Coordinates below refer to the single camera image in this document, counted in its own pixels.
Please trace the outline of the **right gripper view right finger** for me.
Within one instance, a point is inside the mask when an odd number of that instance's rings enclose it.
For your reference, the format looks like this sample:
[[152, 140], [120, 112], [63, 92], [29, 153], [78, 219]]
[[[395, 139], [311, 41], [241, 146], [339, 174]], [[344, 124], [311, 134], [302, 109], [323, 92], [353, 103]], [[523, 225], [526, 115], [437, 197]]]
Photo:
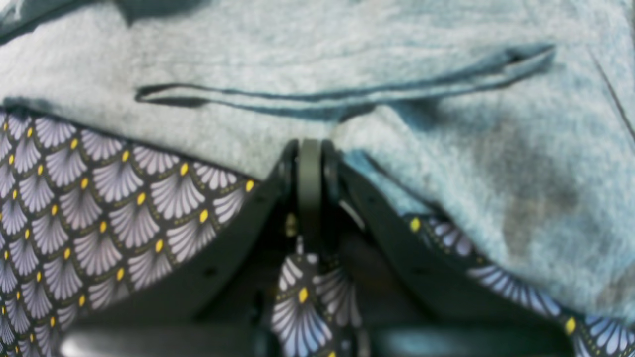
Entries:
[[352, 333], [354, 357], [572, 357], [573, 344], [546, 314], [510, 302], [432, 250], [431, 234], [411, 228], [329, 141], [322, 143], [322, 255], [340, 252], [350, 205], [363, 253], [386, 275], [364, 293], [366, 325]]

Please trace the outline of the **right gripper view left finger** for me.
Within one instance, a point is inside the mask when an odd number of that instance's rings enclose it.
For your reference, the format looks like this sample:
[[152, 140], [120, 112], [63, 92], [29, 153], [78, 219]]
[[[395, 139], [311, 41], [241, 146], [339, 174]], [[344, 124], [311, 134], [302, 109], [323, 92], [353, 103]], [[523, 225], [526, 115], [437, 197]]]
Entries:
[[292, 140], [264, 183], [211, 244], [147, 289], [75, 323], [62, 357], [281, 357], [277, 337], [249, 322], [212, 322], [268, 225], [297, 208], [315, 246], [320, 234], [322, 143]]

